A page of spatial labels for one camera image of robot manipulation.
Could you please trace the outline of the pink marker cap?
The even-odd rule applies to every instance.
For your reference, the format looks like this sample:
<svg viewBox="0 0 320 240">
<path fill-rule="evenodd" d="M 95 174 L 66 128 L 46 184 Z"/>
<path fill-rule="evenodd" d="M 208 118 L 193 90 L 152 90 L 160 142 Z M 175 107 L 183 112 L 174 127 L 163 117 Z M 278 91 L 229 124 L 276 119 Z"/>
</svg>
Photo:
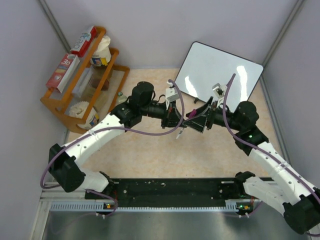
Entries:
<svg viewBox="0 0 320 240">
<path fill-rule="evenodd" d="M 193 110 L 189 113 L 188 118 L 189 118 L 189 119 L 192 119 L 196 114 L 197 114 L 197 111 L 196 111 L 195 109 L 193 109 Z"/>
</svg>

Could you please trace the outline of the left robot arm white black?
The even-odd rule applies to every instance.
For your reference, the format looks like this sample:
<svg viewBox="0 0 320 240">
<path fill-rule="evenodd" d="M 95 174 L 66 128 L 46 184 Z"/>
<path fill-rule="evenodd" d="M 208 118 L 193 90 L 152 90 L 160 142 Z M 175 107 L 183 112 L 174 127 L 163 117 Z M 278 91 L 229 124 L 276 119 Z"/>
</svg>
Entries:
<svg viewBox="0 0 320 240">
<path fill-rule="evenodd" d="M 182 93 L 173 80 L 165 91 L 165 103 L 154 100 L 154 86 L 146 81 L 139 82 L 131 96 L 116 105 L 96 126 L 77 139 L 60 146 L 54 144 L 49 149 L 46 173 L 50 173 L 58 186 L 66 193 L 75 190 L 93 190 L 102 198 L 109 198 L 114 191 L 111 179 L 102 172 L 82 168 L 86 160 L 110 140 L 126 132 L 134 132 L 133 127 L 143 116 L 164 119 L 170 113 L 170 105 L 175 100 L 183 100 Z"/>
</svg>

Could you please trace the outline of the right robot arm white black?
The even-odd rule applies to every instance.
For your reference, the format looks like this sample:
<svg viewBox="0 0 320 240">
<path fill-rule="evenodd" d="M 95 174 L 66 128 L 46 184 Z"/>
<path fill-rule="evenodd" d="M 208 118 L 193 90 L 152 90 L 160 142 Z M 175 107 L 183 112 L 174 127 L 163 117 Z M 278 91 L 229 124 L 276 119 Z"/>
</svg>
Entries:
<svg viewBox="0 0 320 240">
<path fill-rule="evenodd" d="M 242 101 L 234 112 L 230 112 L 223 102 L 209 99 L 198 109 L 187 113 L 187 120 L 201 129 L 212 125 L 236 130 L 232 137 L 235 144 L 248 157 L 262 166 L 276 183 L 272 186 L 253 173 L 239 172 L 233 192 L 239 198 L 247 195 L 260 199 L 279 212 L 289 227 L 298 234 L 308 232 L 320 223 L 320 190 L 305 180 L 281 157 L 260 131 L 256 106 L 250 101 Z"/>
</svg>

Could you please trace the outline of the white whiteboard black frame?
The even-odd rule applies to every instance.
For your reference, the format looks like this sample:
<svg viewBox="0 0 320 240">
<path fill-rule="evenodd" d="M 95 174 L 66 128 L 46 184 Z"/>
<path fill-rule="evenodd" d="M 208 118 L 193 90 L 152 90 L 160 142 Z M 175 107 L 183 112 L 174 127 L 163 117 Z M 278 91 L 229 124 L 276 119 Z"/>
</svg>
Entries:
<svg viewBox="0 0 320 240">
<path fill-rule="evenodd" d="M 207 102 L 216 101 L 212 88 L 226 85 L 232 75 L 235 78 L 229 90 L 226 105 L 234 112 L 240 102 L 247 101 L 264 68 L 243 57 L 228 53 L 200 42 L 193 42 L 176 76 L 180 91 Z"/>
</svg>

